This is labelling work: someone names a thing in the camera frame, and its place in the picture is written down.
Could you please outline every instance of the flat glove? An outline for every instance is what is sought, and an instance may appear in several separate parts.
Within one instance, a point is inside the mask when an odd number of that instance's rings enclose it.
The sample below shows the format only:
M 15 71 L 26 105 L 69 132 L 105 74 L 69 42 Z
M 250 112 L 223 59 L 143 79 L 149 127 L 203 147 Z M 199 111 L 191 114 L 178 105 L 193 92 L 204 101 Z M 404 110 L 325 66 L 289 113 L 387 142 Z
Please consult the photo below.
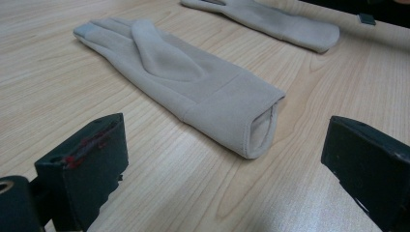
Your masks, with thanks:
M 259 157 L 272 144 L 284 93 L 252 73 L 148 20 L 92 20 L 73 32 L 181 121 L 244 158 Z
M 318 53 L 336 44 L 338 27 L 306 17 L 291 15 L 253 0 L 181 0 L 190 8 L 224 14 L 256 31 Z

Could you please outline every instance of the wood grain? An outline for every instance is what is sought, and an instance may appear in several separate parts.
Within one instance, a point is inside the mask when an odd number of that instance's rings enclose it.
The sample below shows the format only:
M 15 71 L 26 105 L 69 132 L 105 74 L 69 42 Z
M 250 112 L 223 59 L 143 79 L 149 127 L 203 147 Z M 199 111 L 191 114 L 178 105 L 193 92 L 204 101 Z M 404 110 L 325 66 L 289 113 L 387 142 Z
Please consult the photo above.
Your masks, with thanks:
M 337 24 L 337 45 L 316 54 L 177 0 L 2 1 L 0 176 L 34 179 L 34 161 L 93 119 L 123 112 L 130 166 L 89 231 L 380 231 L 320 156 L 332 115 L 410 144 L 410 30 L 299 1 L 260 2 Z M 269 152 L 241 159 L 73 36 L 108 16 L 149 18 L 284 90 Z

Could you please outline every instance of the table surface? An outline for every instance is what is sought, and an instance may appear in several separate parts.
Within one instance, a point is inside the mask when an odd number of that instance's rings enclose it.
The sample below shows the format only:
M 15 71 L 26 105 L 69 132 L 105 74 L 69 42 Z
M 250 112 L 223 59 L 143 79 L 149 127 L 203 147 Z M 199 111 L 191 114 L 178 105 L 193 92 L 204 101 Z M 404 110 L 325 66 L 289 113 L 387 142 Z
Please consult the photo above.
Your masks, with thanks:
M 178 0 L 1 1 L 0 176 L 33 180 L 37 159 L 123 112 L 130 165 L 89 231 L 380 231 L 320 156 L 332 115 L 410 144 L 410 30 L 294 0 L 260 2 L 338 25 L 338 43 L 316 54 Z M 269 151 L 246 160 L 221 147 L 73 36 L 109 16 L 151 19 L 285 91 Z

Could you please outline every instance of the beige glove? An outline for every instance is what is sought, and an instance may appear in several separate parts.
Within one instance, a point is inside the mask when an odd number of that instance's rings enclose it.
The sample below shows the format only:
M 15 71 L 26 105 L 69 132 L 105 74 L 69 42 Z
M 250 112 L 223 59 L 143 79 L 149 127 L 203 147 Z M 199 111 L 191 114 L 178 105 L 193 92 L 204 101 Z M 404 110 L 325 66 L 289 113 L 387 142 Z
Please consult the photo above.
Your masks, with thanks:
M 181 0 L 181 3 L 190 8 L 224 14 L 256 31 L 319 53 L 335 45 L 339 36 L 338 27 L 333 24 L 290 15 L 253 0 Z
M 265 153 L 284 93 L 148 20 L 94 20 L 75 36 L 181 121 L 247 159 Z

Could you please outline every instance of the glove cuff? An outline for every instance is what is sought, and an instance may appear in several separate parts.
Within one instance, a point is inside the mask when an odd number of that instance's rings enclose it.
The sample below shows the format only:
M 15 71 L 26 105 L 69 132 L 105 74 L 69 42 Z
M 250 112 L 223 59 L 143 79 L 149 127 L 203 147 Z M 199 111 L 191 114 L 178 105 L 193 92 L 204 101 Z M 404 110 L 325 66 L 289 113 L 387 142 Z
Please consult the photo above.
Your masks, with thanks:
M 283 97 L 281 90 L 243 71 L 191 107 L 183 121 L 244 158 L 256 159 L 272 144 Z

